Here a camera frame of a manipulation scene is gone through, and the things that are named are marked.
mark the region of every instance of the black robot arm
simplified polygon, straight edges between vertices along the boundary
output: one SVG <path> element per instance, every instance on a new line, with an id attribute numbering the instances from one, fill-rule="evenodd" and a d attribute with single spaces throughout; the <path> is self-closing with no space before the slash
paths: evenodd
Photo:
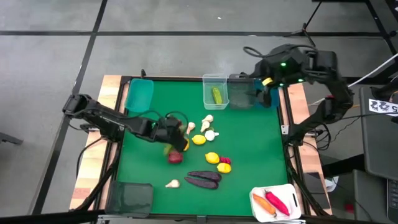
<path id="1" fill-rule="evenodd" d="M 157 121 L 142 116 L 127 117 L 84 94 L 70 95 L 62 111 L 69 118 L 84 119 L 98 128 L 102 137 L 112 142 L 122 140 L 126 129 L 146 141 L 171 144 L 180 152 L 187 145 L 179 129 L 181 122 L 173 116 L 160 116 Z"/>
<path id="2" fill-rule="evenodd" d="M 301 52 L 299 47 L 311 50 Z M 337 70 L 337 57 L 334 52 L 319 51 L 311 46 L 285 44 L 274 48 L 267 55 L 245 47 L 248 54 L 262 60 L 255 66 L 251 78 L 260 78 L 264 89 L 257 99 L 265 106 L 271 105 L 270 90 L 301 82 L 326 85 L 331 95 L 322 101 L 316 112 L 300 124 L 289 126 L 287 143 L 301 146 L 307 132 L 321 124 L 331 124 L 340 120 L 353 105 L 353 93 L 347 87 Z"/>

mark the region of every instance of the white cable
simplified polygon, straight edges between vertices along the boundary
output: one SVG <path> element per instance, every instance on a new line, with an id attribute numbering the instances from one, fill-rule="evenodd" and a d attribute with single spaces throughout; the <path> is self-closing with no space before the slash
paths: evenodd
<path id="1" fill-rule="evenodd" d="M 350 85 L 348 85 L 348 87 L 351 87 L 355 84 L 358 84 L 360 81 L 364 80 L 365 78 L 367 78 L 370 75 L 373 75 L 373 73 L 377 72 L 380 68 L 382 68 L 383 66 L 385 66 L 387 63 L 389 63 L 392 59 L 396 58 L 398 56 L 398 54 L 395 54 L 394 56 L 392 56 L 389 60 L 386 60 L 384 63 L 382 63 L 380 66 L 378 66 L 376 69 L 374 69 L 373 71 L 369 72 L 367 75 L 365 75 L 364 77 L 360 78 L 359 80 L 356 80 L 354 83 L 351 83 Z M 325 100 L 324 98 L 315 101 L 311 104 L 309 104 L 309 106 L 316 106 L 318 103 L 322 102 L 323 100 Z"/>

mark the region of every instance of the white label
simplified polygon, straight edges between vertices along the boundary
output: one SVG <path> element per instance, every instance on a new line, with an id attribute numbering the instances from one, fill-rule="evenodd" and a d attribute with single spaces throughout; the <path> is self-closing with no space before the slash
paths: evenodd
<path id="1" fill-rule="evenodd" d="M 380 100 L 372 100 L 369 99 L 369 111 L 375 113 L 394 113 L 394 114 L 386 114 L 389 116 L 398 116 L 398 105 L 395 103 L 390 103 L 386 101 Z"/>

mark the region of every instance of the yellow lemon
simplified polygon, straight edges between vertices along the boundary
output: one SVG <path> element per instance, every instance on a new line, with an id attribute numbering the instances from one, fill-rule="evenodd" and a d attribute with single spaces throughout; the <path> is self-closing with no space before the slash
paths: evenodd
<path id="1" fill-rule="evenodd" d="M 231 169 L 232 169 L 231 165 L 226 164 L 224 162 L 217 165 L 218 172 L 222 172 L 223 174 L 231 172 Z"/>
<path id="2" fill-rule="evenodd" d="M 185 138 L 186 140 L 187 140 L 187 145 L 185 146 L 185 149 L 184 149 L 184 151 L 186 151 L 186 150 L 188 150 L 189 149 L 189 139 L 187 139 L 187 138 Z"/>
<path id="3" fill-rule="evenodd" d="M 206 142 L 206 137 L 197 134 L 192 138 L 193 143 L 197 144 L 197 145 L 201 145 L 204 144 Z"/>
<path id="4" fill-rule="evenodd" d="M 205 157 L 206 161 L 211 164 L 217 164 L 220 161 L 220 158 L 215 152 L 209 152 L 208 154 L 205 155 Z"/>

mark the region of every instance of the garlic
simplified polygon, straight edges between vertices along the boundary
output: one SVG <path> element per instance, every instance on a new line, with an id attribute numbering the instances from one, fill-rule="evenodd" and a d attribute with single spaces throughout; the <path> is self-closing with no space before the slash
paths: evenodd
<path id="1" fill-rule="evenodd" d="M 195 128 L 195 123 L 194 122 L 189 122 L 188 123 L 188 128 L 187 128 L 187 134 L 189 134 L 192 131 L 192 129 L 194 129 L 194 128 Z"/>
<path id="2" fill-rule="evenodd" d="M 205 121 L 208 121 L 208 122 L 213 122 L 213 116 L 212 115 L 207 115 L 206 116 L 206 118 L 205 119 L 203 119 L 201 122 L 203 123 L 203 122 L 205 122 Z"/>
<path id="3" fill-rule="evenodd" d="M 205 131 L 206 129 L 208 129 L 209 127 L 210 127 L 210 122 L 208 122 L 208 121 L 202 122 L 200 132 L 201 132 L 201 133 L 204 132 L 204 131 Z"/>
<path id="4" fill-rule="evenodd" d="M 170 183 L 168 183 L 168 184 L 166 185 L 166 187 L 169 187 L 169 188 L 178 188 L 178 187 L 180 187 L 180 182 L 179 182 L 178 180 L 172 180 L 172 181 L 170 181 Z"/>
<path id="5" fill-rule="evenodd" d="M 214 131 L 212 131 L 212 130 L 206 131 L 206 133 L 205 133 L 205 137 L 206 137 L 206 139 L 207 139 L 208 141 L 214 140 L 214 138 L 215 138 L 216 136 L 218 136 L 218 135 L 219 135 L 219 133 L 216 133 L 216 132 L 214 132 Z"/>

